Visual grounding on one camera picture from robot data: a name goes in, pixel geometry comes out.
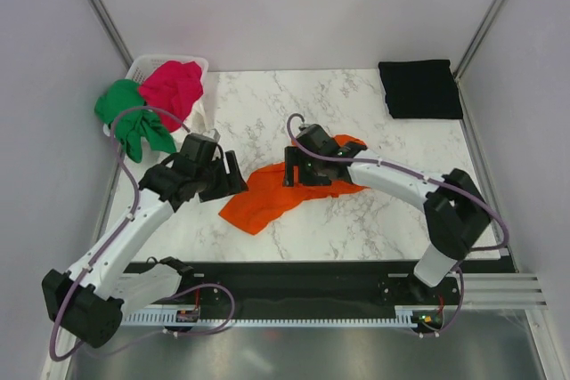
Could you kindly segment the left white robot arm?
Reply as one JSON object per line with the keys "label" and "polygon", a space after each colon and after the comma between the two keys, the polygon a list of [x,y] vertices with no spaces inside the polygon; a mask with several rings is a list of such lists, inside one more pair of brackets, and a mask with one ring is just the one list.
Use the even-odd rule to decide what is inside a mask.
{"label": "left white robot arm", "polygon": [[182,204],[218,200],[247,191],[236,154],[206,135],[190,133],[180,151],[149,168],[136,182],[134,201],[115,224],[66,271],[50,270],[41,287],[55,329],[82,344],[105,345],[134,311],[171,297],[188,302],[195,293],[192,268],[166,257],[136,278],[124,270],[152,234]]}

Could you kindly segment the orange t shirt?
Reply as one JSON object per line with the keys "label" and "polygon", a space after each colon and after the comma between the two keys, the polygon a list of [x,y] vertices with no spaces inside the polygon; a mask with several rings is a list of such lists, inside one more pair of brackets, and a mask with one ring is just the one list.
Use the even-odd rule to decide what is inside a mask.
{"label": "orange t shirt", "polygon": [[257,169],[247,180],[248,191],[233,196],[219,216],[237,229],[255,236],[305,201],[338,198],[365,190],[363,186],[347,182],[315,187],[300,184],[285,187],[282,185],[284,174],[284,162]]}

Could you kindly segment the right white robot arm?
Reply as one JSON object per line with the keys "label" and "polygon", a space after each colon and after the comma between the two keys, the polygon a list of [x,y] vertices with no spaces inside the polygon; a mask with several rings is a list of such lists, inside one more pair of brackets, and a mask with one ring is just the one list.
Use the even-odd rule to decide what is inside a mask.
{"label": "right white robot arm", "polygon": [[491,223],[486,203],[470,175],[460,169],[431,174],[385,159],[367,145],[343,145],[317,124],[287,132],[301,156],[300,173],[311,182],[346,182],[378,190],[424,214],[428,247],[408,280],[410,297],[428,303],[440,292],[444,277],[472,251]]}

